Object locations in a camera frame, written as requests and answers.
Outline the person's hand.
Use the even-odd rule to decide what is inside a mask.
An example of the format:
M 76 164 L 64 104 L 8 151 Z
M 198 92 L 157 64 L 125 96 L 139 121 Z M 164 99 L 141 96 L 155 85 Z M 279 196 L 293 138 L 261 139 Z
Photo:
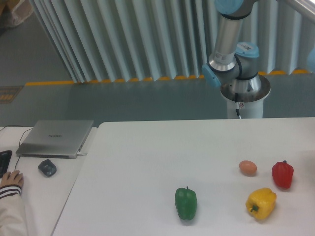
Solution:
M 19 171 L 6 172 L 0 181 L 0 197 L 21 195 L 24 176 Z

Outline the white striped sleeve forearm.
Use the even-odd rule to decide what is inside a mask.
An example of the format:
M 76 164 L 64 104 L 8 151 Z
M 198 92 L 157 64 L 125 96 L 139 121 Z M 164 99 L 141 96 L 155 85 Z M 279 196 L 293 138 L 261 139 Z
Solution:
M 28 228 L 22 188 L 18 185 L 7 185 L 0 188 L 0 235 L 27 236 Z

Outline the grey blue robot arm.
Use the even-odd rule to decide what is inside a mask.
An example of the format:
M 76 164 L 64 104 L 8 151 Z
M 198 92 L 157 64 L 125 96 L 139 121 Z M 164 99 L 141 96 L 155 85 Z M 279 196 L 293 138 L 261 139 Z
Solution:
M 315 22 L 313 0 L 217 0 L 215 8 L 221 16 L 215 47 L 209 57 L 214 72 L 227 73 L 236 65 L 235 52 L 243 20 L 250 16 L 255 4 L 267 6 L 262 24 L 268 26 L 260 35 L 260 62 L 265 72 L 279 68 L 291 73 L 297 68 L 315 69 L 315 28 L 302 23 Z

